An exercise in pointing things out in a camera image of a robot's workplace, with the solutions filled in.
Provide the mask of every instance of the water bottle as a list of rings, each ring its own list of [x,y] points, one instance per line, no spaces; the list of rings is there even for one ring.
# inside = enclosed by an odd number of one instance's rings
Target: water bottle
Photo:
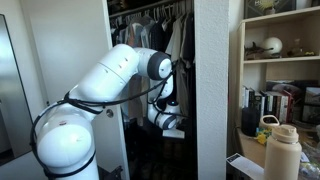
[[[267,140],[264,179],[298,179],[301,151],[295,127],[291,125],[273,127],[271,136]]]

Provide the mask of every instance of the white cabinet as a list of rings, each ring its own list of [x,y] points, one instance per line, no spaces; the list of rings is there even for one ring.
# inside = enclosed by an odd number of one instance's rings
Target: white cabinet
[[[236,98],[232,105],[236,109],[235,119],[240,125],[242,109],[242,86],[265,90],[266,80],[320,79],[320,7],[306,8],[285,13],[267,15],[243,20],[238,29],[238,63],[235,77]],[[281,58],[247,60],[244,47],[258,46],[269,37],[282,41]],[[287,52],[294,45],[294,39],[315,56],[288,57]]]

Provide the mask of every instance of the mirror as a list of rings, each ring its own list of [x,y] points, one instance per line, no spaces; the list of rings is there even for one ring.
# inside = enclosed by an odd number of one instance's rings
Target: mirror
[[[31,126],[5,16],[0,14],[0,166],[31,150]]]

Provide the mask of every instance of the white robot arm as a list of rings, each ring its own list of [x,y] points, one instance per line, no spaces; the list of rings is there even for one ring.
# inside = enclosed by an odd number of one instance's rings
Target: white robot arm
[[[164,53],[127,45],[111,49],[63,100],[49,106],[35,121],[30,144],[49,179],[99,179],[91,121],[103,106],[113,103],[136,73],[152,79],[150,87],[155,89],[148,94],[149,120],[162,129],[173,128],[178,104],[168,104],[165,113],[159,113],[155,104],[172,92],[171,71],[171,61]],[[46,122],[35,133],[42,116]]]

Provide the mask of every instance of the bookshelf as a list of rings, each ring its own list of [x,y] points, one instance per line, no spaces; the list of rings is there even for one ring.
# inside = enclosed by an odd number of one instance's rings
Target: bookshelf
[[[268,37],[282,41],[281,58],[247,60],[244,47],[259,46]],[[232,106],[236,126],[241,124],[242,87],[265,90],[267,80],[320,80],[320,7],[266,15],[241,21],[238,27],[238,61]],[[314,56],[288,57],[294,39]]]

